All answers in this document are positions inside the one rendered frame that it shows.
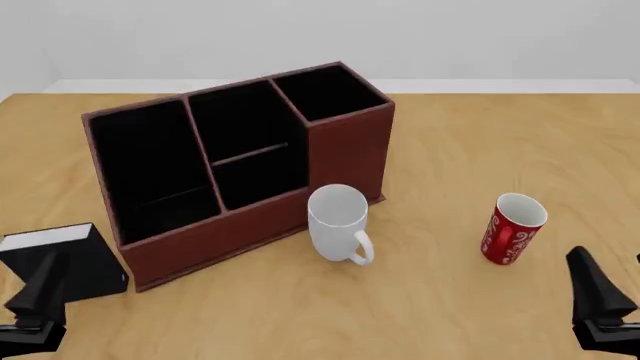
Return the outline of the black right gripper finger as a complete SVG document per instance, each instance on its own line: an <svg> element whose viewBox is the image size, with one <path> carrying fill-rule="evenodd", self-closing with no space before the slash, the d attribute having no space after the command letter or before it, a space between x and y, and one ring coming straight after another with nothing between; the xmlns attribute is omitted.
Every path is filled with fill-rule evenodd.
<svg viewBox="0 0 640 360"><path fill-rule="evenodd" d="M595 323L622 323L623 318L638 309L602 271L583 246L574 247L566 255L573 290L572 322L591 320Z"/></svg>

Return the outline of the black book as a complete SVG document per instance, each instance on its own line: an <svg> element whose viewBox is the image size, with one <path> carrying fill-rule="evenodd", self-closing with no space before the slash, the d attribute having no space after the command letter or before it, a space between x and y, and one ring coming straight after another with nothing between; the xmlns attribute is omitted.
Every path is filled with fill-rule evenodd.
<svg viewBox="0 0 640 360"><path fill-rule="evenodd" d="M69 255L65 302L110 296L127 290L128 274L94 224L14 233L0 240L0 261L22 281L28 281L51 252Z"/></svg>

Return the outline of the red-brown desk caddy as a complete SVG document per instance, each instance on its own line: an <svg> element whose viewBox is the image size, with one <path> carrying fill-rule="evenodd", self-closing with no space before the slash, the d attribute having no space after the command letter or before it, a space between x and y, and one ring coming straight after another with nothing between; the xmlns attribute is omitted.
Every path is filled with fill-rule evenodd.
<svg viewBox="0 0 640 360"><path fill-rule="evenodd" d="M304 230L308 198L324 185L382 201L394 111L333 62L85 113L136 289Z"/></svg>

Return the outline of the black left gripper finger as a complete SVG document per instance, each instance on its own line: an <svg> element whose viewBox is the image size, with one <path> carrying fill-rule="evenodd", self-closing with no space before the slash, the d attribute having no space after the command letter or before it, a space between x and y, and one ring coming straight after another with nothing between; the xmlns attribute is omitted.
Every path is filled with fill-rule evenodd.
<svg viewBox="0 0 640 360"><path fill-rule="evenodd" d="M66 324L64 286L69 268L67 254L50 253L25 286L5 308L15 314L16 325Z"/></svg>

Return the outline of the white mug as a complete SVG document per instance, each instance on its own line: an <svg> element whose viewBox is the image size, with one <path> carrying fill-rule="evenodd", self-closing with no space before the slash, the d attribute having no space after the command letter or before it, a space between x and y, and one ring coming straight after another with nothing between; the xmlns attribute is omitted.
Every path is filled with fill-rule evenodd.
<svg viewBox="0 0 640 360"><path fill-rule="evenodd" d="M369 204L356 188L331 184L316 189L307 202L308 229L316 251L334 262L372 263L374 246L365 232L368 213Z"/></svg>

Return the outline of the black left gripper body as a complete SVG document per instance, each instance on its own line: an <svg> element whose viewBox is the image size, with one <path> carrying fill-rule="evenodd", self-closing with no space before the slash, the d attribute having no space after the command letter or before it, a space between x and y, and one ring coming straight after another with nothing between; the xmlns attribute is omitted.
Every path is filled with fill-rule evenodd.
<svg viewBox="0 0 640 360"><path fill-rule="evenodd" d="M0 325L0 353L53 353L58 350L65 326L52 320L39 325Z"/></svg>

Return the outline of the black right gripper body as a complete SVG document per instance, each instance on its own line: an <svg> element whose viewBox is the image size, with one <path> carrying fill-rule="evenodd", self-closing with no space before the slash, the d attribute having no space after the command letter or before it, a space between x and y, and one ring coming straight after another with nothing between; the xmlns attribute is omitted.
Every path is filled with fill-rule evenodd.
<svg viewBox="0 0 640 360"><path fill-rule="evenodd" d="M640 353L640 323L602 326L584 320L573 326L573 332L583 350Z"/></svg>

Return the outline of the red patterned mug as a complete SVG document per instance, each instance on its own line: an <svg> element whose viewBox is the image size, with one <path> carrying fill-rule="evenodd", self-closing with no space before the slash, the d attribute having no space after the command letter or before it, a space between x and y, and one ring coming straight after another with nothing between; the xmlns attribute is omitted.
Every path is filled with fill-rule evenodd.
<svg viewBox="0 0 640 360"><path fill-rule="evenodd" d="M507 193L497 198L480 250L487 260L506 266L514 263L548 220L537 200Z"/></svg>

